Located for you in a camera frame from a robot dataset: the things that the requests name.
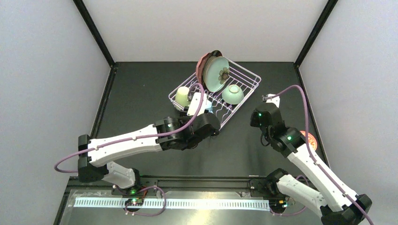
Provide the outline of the white mug blue handle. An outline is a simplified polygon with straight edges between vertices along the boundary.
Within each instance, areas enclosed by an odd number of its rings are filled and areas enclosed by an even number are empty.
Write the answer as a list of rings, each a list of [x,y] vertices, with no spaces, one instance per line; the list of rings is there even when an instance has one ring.
[[[206,101],[205,113],[213,113],[213,105],[211,101]]]

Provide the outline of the cream mug green handle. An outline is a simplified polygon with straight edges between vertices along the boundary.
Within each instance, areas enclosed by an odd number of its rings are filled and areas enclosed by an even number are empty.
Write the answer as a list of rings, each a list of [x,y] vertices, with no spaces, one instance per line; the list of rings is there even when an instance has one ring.
[[[177,89],[176,97],[175,97],[175,107],[178,110],[183,110],[186,106],[190,105],[190,101],[188,99],[188,94],[190,89],[188,87],[182,86]]]

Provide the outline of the green celadon bowl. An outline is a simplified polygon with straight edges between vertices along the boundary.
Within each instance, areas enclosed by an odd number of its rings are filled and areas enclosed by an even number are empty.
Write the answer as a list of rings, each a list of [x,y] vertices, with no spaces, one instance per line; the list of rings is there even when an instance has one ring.
[[[238,105],[244,99],[243,90],[236,84],[229,85],[222,92],[222,99],[231,105]]]

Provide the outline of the white wire dish rack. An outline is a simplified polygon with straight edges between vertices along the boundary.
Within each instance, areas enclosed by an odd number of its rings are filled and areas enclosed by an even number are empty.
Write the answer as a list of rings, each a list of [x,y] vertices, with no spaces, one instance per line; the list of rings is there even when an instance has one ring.
[[[168,98],[182,113],[212,113],[223,128],[254,93],[261,78],[226,57],[198,63],[196,72],[178,85]]]

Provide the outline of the orange floral bowl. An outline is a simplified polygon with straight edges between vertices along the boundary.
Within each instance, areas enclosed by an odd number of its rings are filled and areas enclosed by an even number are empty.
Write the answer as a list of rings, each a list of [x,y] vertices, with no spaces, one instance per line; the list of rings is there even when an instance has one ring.
[[[317,143],[316,138],[311,133],[308,134],[308,144],[309,144],[311,151],[316,152],[318,143]]]

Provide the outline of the green flower plate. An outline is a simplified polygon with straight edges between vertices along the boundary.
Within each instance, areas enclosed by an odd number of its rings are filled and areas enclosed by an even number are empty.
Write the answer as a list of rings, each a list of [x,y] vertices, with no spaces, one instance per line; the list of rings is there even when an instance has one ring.
[[[218,92],[230,76],[229,61],[223,56],[211,56],[205,63],[202,78],[209,92]]]

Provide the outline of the pink polka dot plate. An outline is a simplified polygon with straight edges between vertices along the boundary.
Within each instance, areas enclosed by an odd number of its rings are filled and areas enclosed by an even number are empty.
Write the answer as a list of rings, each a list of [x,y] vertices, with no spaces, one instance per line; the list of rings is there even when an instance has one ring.
[[[200,83],[202,85],[204,85],[203,78],[202,78],[203,69],[204,69],[204,66],[205,66],[207,60],[210,58],[210,55],[211,55],[210,52],[203,55],[196,65],[195,75],[196,75],[198,83]]]

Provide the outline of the dark striped plate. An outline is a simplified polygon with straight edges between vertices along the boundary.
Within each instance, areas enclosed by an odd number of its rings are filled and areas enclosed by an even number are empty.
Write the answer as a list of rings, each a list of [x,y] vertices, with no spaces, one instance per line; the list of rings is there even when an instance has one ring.
[[[219,50],[214,50],[214,51],[212,51],[212,52],[210,52],[211,53],[211,55],[210,55],[210,58],[211,57],[219,57],[219,56],[222,56],[222,53],[221,53],[221,51],[219,51]],[[206,67],[206,64],[205,64],[205,66],[204,66],[204,69],[203,69],[203,73],[202,73],[202,78],[203,78],[203,82],[204,82],[204,85],[203,85],[203,88],[204,89],[207,89],[207,87],[206,87],[206,84],[205,84],[205,80],[204,80],[204,78],[205,78],[205,67]]]

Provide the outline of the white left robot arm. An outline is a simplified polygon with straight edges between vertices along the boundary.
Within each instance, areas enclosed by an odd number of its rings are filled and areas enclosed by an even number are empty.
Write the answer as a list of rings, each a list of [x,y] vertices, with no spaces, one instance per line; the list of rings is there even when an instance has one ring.
[[[196,148],[219,134],[220,121],[213,113],[166,117],[140,130],[110,138],[79,137],[78,179],[82,183],[103,180],[120,189],[139,188],[139,171],[116,163],[117,159],[147,152]]]

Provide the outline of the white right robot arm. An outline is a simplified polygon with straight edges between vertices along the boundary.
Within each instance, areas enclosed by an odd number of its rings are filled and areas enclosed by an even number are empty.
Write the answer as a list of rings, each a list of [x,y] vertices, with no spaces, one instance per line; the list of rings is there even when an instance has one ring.
[[[292,197],[314,212],[324,225],[358,225],[372,205],[366,194],[358,195],[346,186],[312,150],[305,137],[285,125],[274,103],[258,105],[250,125],[259,128],[270,146],[292,162],[310,179],[314,188],[296,180],[283,169],[268,176],[272,191]]]

